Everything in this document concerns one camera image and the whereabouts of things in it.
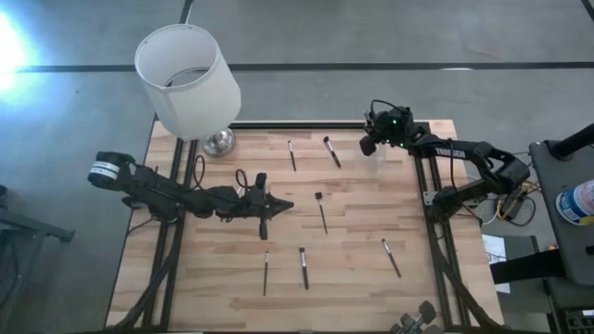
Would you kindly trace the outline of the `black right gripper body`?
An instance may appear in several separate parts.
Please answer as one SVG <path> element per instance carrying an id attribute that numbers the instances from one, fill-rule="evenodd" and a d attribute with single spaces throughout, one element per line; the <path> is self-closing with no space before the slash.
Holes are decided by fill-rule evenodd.
<path id="1" fill-rule="evenodd" d="M 393 132 L 393 131 L 377 131 L 371 136 L 372 144 L 371 151 L 376 151 L 379 145 L 389 145 L 391 147 L 407 148 L 413 142 L 419 140 L 425 135 L 424 129 L 416 129 L 413 132 Z"/>

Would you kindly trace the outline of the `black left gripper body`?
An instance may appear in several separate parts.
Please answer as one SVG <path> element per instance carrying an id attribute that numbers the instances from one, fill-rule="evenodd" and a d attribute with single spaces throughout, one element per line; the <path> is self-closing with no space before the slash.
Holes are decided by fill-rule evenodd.
<path id="1" fill-rule="evenodd" d="M 223 214 L 218 214 L 222 220 L 230 222 L 233 218 L 259 218 L 259 237 L 261 240 L 268 240 L 267 214 L 269 203 L 265 191 L 267 179 L 266 173 L 258 173 L 254 184 L 249 186 L 247 183 L 247 174 L 245 172 L 235 172 L 236 182 L 239 189 L 243 191 L 242 196 L 237 199 L 227 199 L 230 208 Z"/>

